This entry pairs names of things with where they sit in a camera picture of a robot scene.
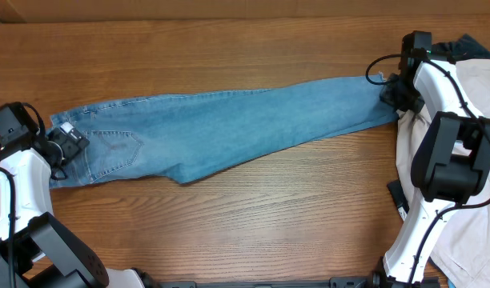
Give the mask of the light blue denim jeans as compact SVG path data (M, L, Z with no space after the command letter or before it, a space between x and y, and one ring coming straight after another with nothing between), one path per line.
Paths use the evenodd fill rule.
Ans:
M80 106L51 117L88 147L51 188L162 176L184 184L305 142L394 122L378 78L274 89L164 94Z

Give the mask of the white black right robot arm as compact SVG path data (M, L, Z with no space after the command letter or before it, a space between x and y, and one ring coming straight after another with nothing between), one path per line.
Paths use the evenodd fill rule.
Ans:
M437 287L424 279L424 267L452 215L470 208L488 180L490 118L467 99L455 59L432 50L431 33L405 35L397 57L400 73L383 82L381 100L403 111L427 108L432 122L412 160L408 216L368 286Z

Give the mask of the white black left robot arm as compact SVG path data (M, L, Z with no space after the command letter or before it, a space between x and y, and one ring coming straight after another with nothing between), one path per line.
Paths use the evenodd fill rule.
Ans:
M0 106L0 287L145 288L112 270L55 216L50 181L89 144L70 123L47 132L28 103Z

